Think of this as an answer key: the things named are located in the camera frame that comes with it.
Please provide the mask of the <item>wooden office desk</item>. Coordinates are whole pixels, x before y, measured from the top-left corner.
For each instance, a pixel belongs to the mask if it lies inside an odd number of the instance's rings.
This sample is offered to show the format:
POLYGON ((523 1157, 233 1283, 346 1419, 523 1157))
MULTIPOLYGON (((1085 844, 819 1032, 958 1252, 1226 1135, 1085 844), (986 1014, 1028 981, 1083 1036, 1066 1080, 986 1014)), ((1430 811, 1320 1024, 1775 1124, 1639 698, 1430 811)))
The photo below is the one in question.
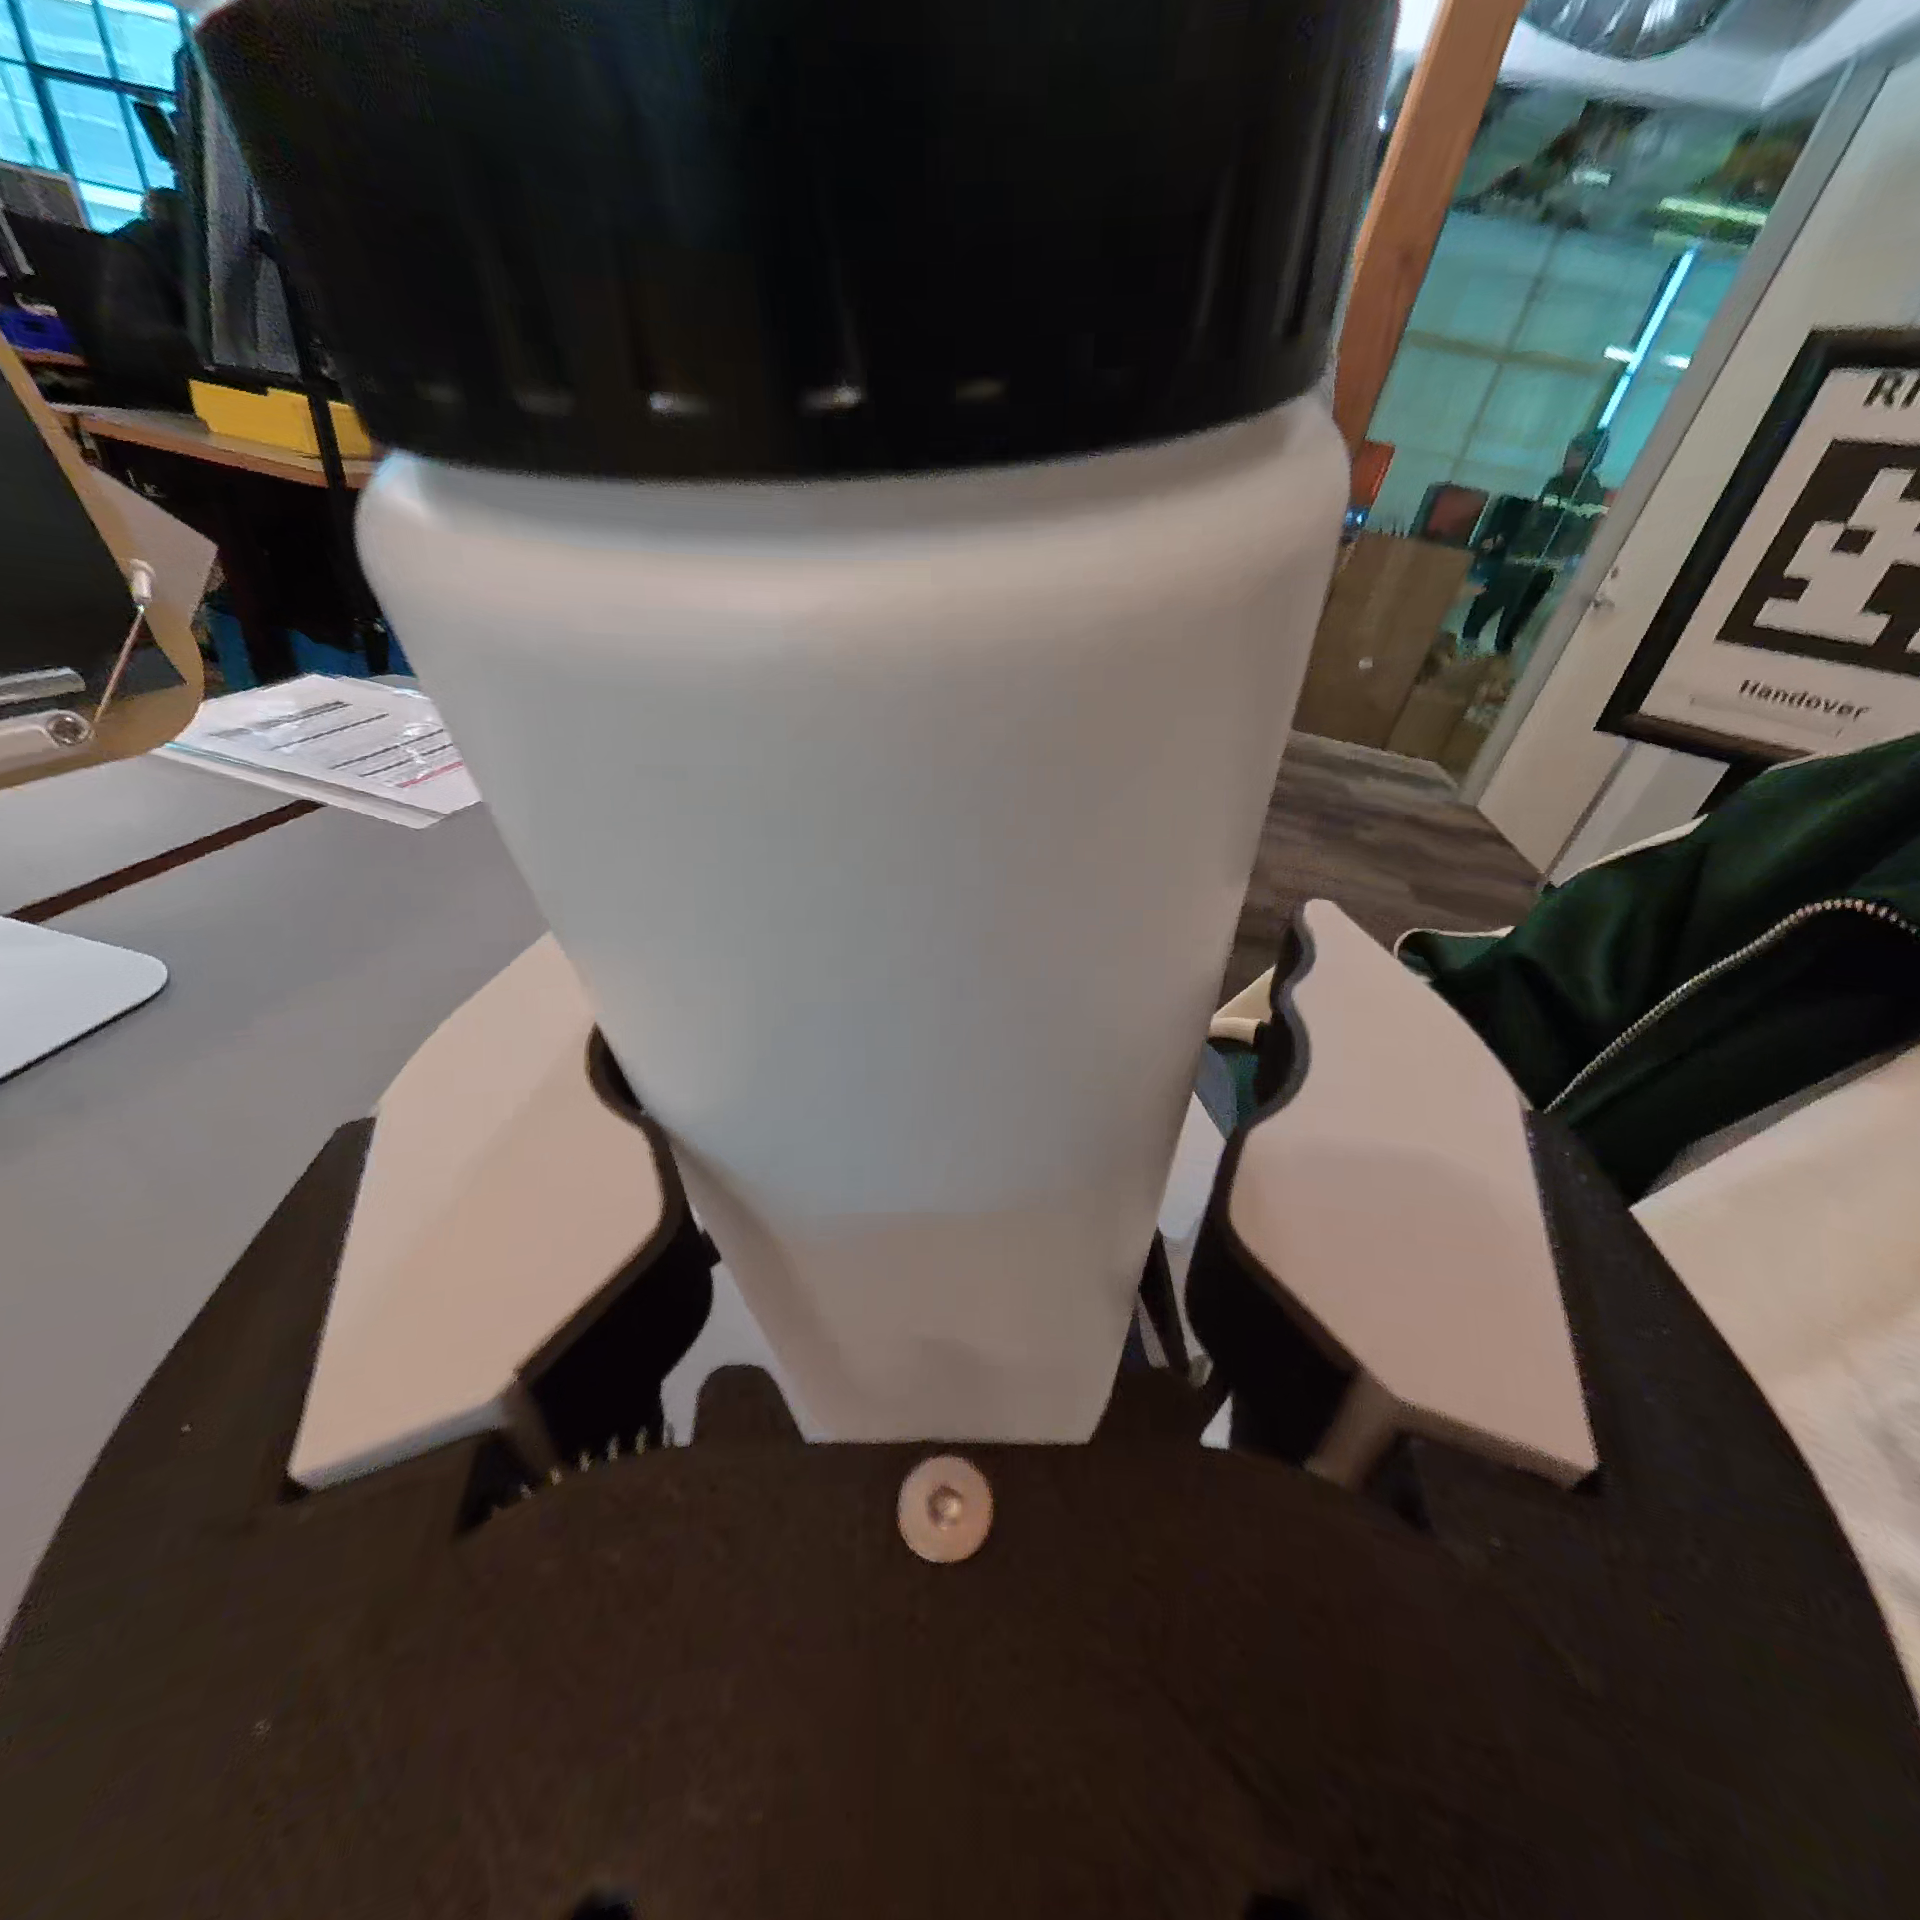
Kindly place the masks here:
POLYGON ((204 427, 191 415, 122 409, 122 407, 57 407, 74 437, 135 445, 193 457, 212 469, 254 471, 291 485, 323 487, 323 460, 278 445, 254 445, 204 427))

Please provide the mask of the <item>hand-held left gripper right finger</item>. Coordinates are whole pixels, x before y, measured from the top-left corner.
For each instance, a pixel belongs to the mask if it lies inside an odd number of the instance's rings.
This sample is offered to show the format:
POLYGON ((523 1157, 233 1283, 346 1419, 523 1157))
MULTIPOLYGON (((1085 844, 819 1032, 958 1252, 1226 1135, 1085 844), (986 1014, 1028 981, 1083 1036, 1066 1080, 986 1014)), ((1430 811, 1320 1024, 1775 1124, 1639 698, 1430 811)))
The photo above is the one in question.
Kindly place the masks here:
POLYGON ((1182 1281, 1201 1444, 1343 1488, 1406 1442, 1583 1487, 1600 1452, 1530 1109, 1476 1032, 1311 899, 1210 1047, 1220 1157, 1182 1281))

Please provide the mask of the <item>brown cardboard box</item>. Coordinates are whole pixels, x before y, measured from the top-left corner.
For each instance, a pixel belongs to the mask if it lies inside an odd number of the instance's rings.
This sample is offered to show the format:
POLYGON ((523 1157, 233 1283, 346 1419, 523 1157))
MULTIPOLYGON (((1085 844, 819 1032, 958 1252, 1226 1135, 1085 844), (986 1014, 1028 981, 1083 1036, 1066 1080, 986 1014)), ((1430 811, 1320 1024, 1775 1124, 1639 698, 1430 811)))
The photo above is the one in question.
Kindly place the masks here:
POLYGON ((1466 694, 1444 688, 1435 650, 1472 564, 1469 547, 1358 532, 1332 574, 1292 731, 1443 762, 1466 694))

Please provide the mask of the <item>yellow plastic bin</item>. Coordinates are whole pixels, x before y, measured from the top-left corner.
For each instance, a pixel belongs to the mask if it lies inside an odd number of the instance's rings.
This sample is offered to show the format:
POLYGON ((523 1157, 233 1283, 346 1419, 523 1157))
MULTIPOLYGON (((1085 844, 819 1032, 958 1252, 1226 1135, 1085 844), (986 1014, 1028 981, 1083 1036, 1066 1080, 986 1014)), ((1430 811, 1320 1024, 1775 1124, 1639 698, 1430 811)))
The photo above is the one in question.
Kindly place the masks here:
MULTIPOLYGON (((302 457, 320 457, 323 451, 315 407, 302 390, 244 390, 217 379, 191 379, 188 397, 191 397, 191 415, 215 437, 273 449, 302 457)), ((331 421, 331 445, 342 456, 342 460, 377 457, 380 449, 372 445, 365 424, 348 404, 328 401, 323 415, 331 421)))

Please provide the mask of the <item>silver stand with tan board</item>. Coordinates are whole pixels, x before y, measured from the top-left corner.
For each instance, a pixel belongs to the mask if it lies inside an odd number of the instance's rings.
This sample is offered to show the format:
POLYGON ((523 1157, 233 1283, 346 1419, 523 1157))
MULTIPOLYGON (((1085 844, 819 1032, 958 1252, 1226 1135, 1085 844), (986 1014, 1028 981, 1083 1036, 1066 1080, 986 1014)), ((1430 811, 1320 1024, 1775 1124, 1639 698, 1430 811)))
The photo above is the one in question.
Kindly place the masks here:
MULTIPOLYGON (((215 547, 84 464, 10 344, 4 382, 53 449, 133 596, 133 623, 100 694, 68 670, 4 678, 4 788, 15 788, 154 753, 184 731, 204 699, 193 615, 215 547)), ((165 983, 167 966, 157 958, 4 911, 4 1076, 125 1017, 165 983)))

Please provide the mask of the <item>white water bottle black cap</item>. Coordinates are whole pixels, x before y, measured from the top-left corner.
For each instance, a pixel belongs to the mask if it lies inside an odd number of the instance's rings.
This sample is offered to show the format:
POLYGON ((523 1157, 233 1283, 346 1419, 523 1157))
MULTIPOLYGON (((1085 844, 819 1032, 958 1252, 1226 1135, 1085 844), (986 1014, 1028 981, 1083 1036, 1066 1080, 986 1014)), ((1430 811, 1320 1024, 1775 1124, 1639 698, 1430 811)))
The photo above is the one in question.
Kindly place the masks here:
POLYGON ((1395 5, 215 5, 372 596, 829 1442, 1078 1444, 1350 501, 1395 5))

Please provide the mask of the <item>black framed tag sign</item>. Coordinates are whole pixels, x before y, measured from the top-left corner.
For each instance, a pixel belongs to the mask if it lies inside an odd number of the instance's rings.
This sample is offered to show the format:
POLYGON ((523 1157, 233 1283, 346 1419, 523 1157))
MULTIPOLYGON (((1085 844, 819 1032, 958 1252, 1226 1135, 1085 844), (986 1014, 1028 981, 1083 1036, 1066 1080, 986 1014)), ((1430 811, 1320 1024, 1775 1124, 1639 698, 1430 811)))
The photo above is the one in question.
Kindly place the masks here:
POLYGON ((1779 764, 1918 733, 1918 329, 1817 329, 1600 731, 1779 764))

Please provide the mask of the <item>wooden post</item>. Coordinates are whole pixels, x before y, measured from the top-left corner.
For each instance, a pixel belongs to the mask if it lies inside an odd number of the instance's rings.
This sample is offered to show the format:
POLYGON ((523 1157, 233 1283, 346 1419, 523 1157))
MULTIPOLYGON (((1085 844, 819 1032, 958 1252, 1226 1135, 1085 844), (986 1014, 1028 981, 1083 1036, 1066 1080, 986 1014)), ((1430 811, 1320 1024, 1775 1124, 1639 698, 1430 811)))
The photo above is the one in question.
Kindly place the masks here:
POLYGON ((1519 15, 1524 5, 1438 5, 1411 70, 1358 226, 1332 366, 1332 421, 1350 456, 1369 433, 1519 15))

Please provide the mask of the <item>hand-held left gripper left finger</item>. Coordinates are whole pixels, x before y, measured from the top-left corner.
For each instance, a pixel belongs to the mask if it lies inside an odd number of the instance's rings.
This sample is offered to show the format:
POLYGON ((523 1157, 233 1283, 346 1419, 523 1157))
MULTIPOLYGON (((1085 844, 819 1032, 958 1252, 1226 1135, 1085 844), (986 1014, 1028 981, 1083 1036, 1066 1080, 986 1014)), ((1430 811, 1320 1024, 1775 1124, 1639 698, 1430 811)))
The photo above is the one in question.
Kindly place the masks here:
POLYGON ((712 1269, 672 1152, 541 938, 377 1104, 291 1484, 463 1438, 531 1476, 660 1444, 712 1269))

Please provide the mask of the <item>printed paper sheet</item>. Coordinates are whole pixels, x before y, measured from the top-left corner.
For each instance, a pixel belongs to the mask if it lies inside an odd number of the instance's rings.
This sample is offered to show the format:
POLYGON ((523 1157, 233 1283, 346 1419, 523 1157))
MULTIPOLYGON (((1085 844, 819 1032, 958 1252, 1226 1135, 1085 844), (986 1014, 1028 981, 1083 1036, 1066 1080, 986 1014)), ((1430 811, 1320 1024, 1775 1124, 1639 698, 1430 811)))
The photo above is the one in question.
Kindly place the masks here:
POLYGON ((483 802, 439 710, 409 683, 294 678, 222 694, 160 754, 409 829, 483 802))

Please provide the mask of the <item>black laptop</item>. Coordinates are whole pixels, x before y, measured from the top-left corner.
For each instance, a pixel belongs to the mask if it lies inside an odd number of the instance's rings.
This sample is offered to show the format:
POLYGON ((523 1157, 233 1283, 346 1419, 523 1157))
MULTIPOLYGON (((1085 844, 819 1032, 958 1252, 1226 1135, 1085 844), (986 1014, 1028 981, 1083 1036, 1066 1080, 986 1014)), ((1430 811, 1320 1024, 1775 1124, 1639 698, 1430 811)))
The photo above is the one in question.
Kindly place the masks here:
POLYGON ((24 401, 4 382, 4 678, 68 670, 100 694, 133 596, 24 401))

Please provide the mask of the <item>person's green jacket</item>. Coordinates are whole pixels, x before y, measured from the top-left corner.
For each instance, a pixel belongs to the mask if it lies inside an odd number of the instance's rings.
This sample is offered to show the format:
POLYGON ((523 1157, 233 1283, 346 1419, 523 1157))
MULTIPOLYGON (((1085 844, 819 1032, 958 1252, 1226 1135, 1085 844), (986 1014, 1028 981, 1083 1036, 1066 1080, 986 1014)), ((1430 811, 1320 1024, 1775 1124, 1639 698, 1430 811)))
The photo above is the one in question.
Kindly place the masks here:
POLYGON ((1492 934, 1397 960, 1639 1203, 1683 1152, 1918 1047, 1918 737, 1796 757, 1492 934))

